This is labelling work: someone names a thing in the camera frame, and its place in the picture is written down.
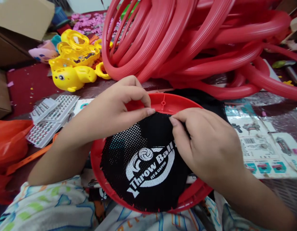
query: child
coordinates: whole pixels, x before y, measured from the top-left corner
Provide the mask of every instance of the child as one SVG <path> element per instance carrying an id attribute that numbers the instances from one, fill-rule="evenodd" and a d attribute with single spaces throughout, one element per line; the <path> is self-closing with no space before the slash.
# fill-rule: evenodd
<path id="1" fill-rule="evenodd" d="M 128 112 L 125 104 L 131 100 L 141 100 L 145 108 Z M 92 141 L 124 131 L 153 113 L 149 95 L 135 76 L 101 93 L 64 127 L 35 165 L 0 218 L 0 230 L 203 230 L 203 224 L 216 230 L 297 229 L 292 212 L 244 167 L 235 130 L 199 108 L 180 111 L 170 121 L 183 160 L 215 189 L 217 205 L 206 198 L 210 218 L 199 207 L 142 215 L 117 205 L 98 226 L 79 177 Z"/>

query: barcode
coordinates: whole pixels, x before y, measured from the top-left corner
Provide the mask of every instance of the barcode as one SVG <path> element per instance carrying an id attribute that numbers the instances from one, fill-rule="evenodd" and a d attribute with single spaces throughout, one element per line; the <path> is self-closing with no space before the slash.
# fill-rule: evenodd
<path id="1" fill-rule="evenodd" d="M 255 143 L 254 139 L 244 139 L 246 144 Z"/>

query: child's hand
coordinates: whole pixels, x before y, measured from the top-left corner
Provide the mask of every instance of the child's hand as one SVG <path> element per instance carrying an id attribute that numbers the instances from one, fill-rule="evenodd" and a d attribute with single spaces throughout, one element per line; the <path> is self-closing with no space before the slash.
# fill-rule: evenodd
<path id="1" fill-rule="evenodd" d="M 131 100 L 141 100 L 145 108 L 128 112 L 125 104 Z M 87 143 L 130 128 L 155 113 L 150 107 L 151 100 L 148 93 L 137 78 L 131 75 L 98 95 L 71 120 L 68 126 L 79 136 L 81 134 L 81 139 Z"/>
<path id="2" fill-rule="evenodd" d="M 172 116 L 177 149 L 189 168 L 208 185 L 223 192 L 229 181 L 244 177 L 241 143 L 236 131 L 213 112 L 188 108 Z M 189 138 L 183 125 L 186 123 Z"/>

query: yellow plastic toy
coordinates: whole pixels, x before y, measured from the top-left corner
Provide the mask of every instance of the yellow plastic toy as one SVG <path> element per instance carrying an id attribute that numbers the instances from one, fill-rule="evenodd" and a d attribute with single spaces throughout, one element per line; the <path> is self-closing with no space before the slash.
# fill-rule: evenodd
<path id="1" fill-rule="evenodd" d="M 90 45 L 88 37 L 68 29 L 62 33 L 61 40 L 57 45 L 60 56 L 49 60 L 52 79 L 57 88 L 75 92 L 85 83 L 95 82 L 97 76 L 110 79 L 102 71 L 102 62 L 96 66 L 96 70 L 91 68 L 100 58 L 101 39 Z"/>
<path id="2" fill-rule="evenodd" d="M 97 66 L 96 66 L 96 69 L 95 69 L 95 73 L 103 78 L 103 79 L 111 79 L 111 77 L 108 75 L 108 74 L 104 74 L 103 71 L 102 71 L 102 68 L 104 67 L 104 63 L 103 62 L 100 62 Z"/>
<path id="3" fill-rule="evenodd" d="M 94 43 L 95 48 L 101 50 L 101 42 L 102 42 L 101 38 L 96 40 L 95 43 Z M 112 48 L 113 47 L 113 42 L 110 41 L 109 46 L 110 46 L 110 48 Z"/>
<path id="4" fill-rule="evenodd" d="M 291 81 L 291 80 L 289 80 L 289 81 L 284 81 L 283 83 L 285 83 L 285 84 L 287 84 L 287 85 L 289 85 L 289 86 L 294 86 L 294 85 L 292 84 L 292 81 Z"/>
<path id="5" fill-rule="evenodd" d="M 97 75 L 91 67 L 63 67 L 52 72 L 52 80 L 57 88 L 75 92 L 85 83 L 95 82 Z"/>

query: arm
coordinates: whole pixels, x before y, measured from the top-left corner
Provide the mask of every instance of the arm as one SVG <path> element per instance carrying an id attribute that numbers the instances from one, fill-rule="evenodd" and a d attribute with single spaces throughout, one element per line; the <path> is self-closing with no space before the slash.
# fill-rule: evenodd
<path id="1" fill-rule="evenodd" d="M 145 108 L 127 112 L 125 104 L 141 100 Z M 80 174 L 92 141 L 124 131 L 153 114 L 148 93 L 135 76 L 115 83 L 68 123 L 51 149 L 32 169 L 30 185 L 46 185 Z"/>
<path id="2" fill-rule="evenodd" d="M 254 224 L 296 230 L 297 220 L 277 196 L 244 167 L 236 131 L 215 113 L 183 110 L 170 119 L 178 151 L 189 168 Z M 191 139 L 180 121 L 186 123 Z"/>

